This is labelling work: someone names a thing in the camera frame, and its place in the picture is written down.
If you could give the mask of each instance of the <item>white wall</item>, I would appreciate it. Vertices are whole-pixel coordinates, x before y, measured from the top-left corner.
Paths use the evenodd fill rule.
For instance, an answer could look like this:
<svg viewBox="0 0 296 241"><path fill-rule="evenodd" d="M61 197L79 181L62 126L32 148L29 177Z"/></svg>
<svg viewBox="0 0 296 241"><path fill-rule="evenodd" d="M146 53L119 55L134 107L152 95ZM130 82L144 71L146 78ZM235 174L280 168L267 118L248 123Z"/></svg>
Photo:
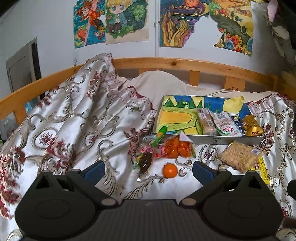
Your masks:
<svg viewBox="0 0 296 241"><path fill-rule="evenodd" d="M149 0L149 42L105 45L74 49L73 7L77 0L21 0L5 19L0 18L0 99L10 93L6 61L20 48L37 37L42 76L73 66L102 52L114 58L153 57L155 55L155 1ZM159 49L160 57L189 58L229 64L264 74L279 74L279 57L262 11L253 10L254 42L251 57L213 47L221 33L209 17L196 23L195 32L184 48Z"/></svg>

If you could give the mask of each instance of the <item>bed frame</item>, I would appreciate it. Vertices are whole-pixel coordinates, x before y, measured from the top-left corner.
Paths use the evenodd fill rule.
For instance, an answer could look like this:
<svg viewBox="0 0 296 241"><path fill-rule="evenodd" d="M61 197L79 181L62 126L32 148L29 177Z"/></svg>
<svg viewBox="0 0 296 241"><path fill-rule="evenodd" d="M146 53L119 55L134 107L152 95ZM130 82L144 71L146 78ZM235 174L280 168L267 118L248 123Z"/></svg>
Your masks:
<svg viewBox="0 0 296 241"><path fill-rule="evenodd" d="M190 71L189 83L193 86L198 86L200 72L220 74L226 76L224 89L244 91L246 81L251 81L265 85L267 90L277 91L296 99L296 89L285 84L277 76L267 76L226 64L176 58L121 58L114 59L113 63L116 69L138 69L139 74L149 70L187 70ZM83 64L46 76L6 96L0 100L0 120L14 112L17 124L20 125L27 116L25 103L55 88L82 66Z"/></svg>

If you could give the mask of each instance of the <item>pink object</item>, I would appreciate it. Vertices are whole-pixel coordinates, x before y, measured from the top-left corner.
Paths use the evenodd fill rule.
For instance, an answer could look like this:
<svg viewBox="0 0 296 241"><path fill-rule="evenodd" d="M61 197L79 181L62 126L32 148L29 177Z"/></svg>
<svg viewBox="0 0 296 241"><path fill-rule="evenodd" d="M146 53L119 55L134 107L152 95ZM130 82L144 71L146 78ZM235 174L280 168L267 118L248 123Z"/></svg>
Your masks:
<svg viewBox="0 0 296 241"><path fill-rule="evenodd" d="M277 8L279 6L279 3L277 0L271 0L267 5L267 12L269 21L273 22L276 17Z"/></svg>

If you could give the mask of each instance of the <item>barcode label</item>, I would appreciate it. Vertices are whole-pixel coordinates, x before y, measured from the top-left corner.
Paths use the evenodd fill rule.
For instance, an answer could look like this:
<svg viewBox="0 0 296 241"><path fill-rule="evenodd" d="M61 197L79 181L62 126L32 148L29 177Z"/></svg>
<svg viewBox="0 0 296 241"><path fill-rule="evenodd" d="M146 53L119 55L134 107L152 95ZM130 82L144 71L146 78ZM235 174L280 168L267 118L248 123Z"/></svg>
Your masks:
<svg viewBox="0 0 296 241"><path fill-rule="evenodd" d="M208 124L209 126L214 126L214 123L213 123L211 120L208 120L208 121L207 121L207 124Z"/></svg>
<svg viewBox="0 0 296 241"><path fill-rule="evenodd" d="M218 118L219 120L222 120L222 119L226 119L226 116L225 116L225 115L218 115L217 118Z"/></svg>
<svg viewBox="0 0 296 241"><path fill-rule="evenodd" d="M206 119L205 114L200 113L200 118L201 118L201 119Z"/></svg>
<svg viewBox="0 0 296 241"><path fill-rule="evenodd" d="M256 154L256 155L259 155L259 154L260 154L260 151L257 150L257 149L253 149L253 150L252 150L252 153L253 153L253 154Z"/></svg>

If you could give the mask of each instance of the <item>bed sheet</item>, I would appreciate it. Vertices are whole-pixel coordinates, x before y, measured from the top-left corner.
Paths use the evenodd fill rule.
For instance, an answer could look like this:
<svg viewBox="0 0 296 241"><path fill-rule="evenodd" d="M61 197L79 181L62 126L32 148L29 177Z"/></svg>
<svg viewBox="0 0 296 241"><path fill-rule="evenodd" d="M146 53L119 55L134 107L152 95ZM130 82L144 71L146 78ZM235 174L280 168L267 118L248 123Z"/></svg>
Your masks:
<svg viewBox="0 0 296 241"><path fill-rule="evenodd" d="M131 81L116 77L111 54L101 54L74 76L52 90L28 115L0 152L0 240L22 235L13 214L38 172L49 169L65 174L84 169L98 160L106 166L96 187L121 201L176 199L178 202L201 184L192 175L195 160L212 168L240 174L218 159L224 145L195 145L196 158L154 161L150 176L137 182L133 171L139 139L150 133L163 95L202 95L231 98L243 95L250 111L264 129L257 148L264 150L269 188L283 209L293 217L296 204L287 194L296 178L293 120L296 103L275 92L246 93L186 85L162 71L141 74ZM178 175L167 179L162 167L171 162ZM280 229L280 239L295 240L296 231Z"/></svg>

